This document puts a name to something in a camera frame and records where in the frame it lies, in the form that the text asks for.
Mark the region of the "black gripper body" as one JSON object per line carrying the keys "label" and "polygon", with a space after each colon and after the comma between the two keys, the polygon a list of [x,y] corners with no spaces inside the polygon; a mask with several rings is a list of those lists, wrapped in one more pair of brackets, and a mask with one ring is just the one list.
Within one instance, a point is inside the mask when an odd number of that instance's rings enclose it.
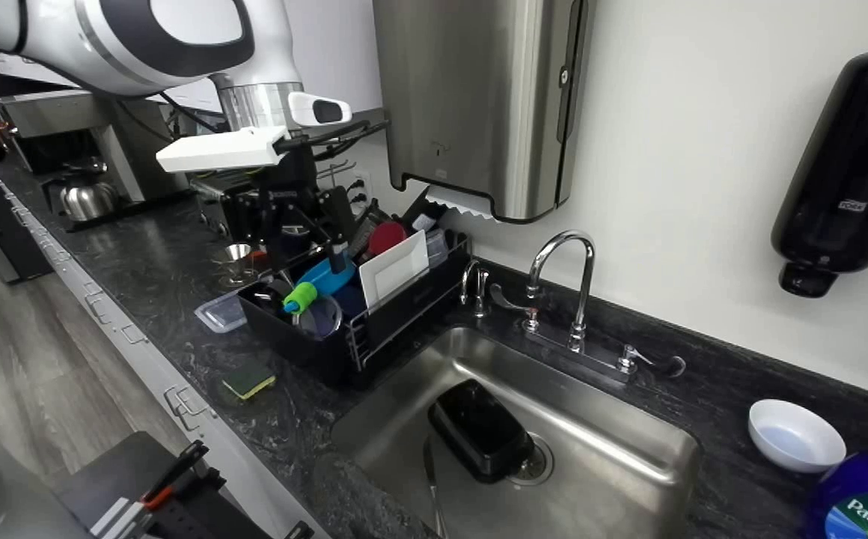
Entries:
{"label": "black gripper body", "polygon": [[243,189],[220,200],[226,236],[264,246],[272,264],[347,248],[352,216],[332,189],[316,186],[310,149],[290,149],[275,167],[252,171]]}

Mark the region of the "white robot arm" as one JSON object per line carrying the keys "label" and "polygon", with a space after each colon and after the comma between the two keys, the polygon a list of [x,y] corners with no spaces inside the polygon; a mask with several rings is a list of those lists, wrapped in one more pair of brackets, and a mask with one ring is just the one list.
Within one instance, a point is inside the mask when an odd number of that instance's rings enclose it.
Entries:
{"label": "white robot arm", "polygon": [[283,0],[0,0],[0,53],[111,97],[208,77],[226,130],[171,142],[156,152],[159,167],[258,167],[259,243],[272,264],[341,243],[319,225],[307,130],[337,130],[352,110],[304,91]]}

